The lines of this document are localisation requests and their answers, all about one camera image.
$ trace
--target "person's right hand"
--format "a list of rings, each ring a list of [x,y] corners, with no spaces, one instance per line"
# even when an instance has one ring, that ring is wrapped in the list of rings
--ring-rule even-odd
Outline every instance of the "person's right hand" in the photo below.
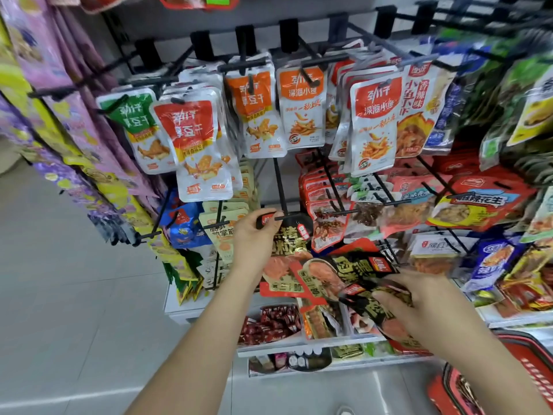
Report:
[[[404,270],[387,278],[411,291],[414,307],[382,291],[373,296],[433,354],[461,367],[474,357],[473,351],[501,344],[447,278]]]

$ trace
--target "forearm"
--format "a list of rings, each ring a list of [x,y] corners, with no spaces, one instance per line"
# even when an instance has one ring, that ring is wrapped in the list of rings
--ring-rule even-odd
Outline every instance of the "forearm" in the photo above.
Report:
[[[477,352],[458,368],[487,415],[551,415],[528,372],[499,340]]]
[[[200,318],[148,382],[127,415],[216,414],[254,279],[232,270]]]

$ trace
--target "person's right arm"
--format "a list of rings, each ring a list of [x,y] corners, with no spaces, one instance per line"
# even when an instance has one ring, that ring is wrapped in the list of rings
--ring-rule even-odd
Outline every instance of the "person's right arm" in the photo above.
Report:
[[[402,271],[389,276],[411,291],[413,308],[384,292],[374,297],[426,349],[457,368],[487,415],[551,415],[522,364],[491,333],[445,277]]]

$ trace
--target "person's left hand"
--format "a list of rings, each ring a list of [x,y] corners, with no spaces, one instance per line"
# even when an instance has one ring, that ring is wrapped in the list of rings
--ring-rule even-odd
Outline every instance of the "person's left hand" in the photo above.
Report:
[[[275,212],[261,230],[255,227],[255,222],[260,215],[276,210],[276,208],[261,208],[250,212],[236,223],[233,235],[233,272],[255,281],[259,280],[273,251],[273,237],[282,224],[282,221],[275,221],[274,218],[283,216],[284,213],[282,211]]]

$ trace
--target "floor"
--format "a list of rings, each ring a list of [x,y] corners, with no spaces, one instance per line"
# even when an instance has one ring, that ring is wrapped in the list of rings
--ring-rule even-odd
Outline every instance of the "floor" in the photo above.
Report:
[[[119,415],[185,328],[146,247],[104,244],[24,162],[0,177],[0,415]],[[219,414],[430,414],[429,363],[248,379],[236,358]]]

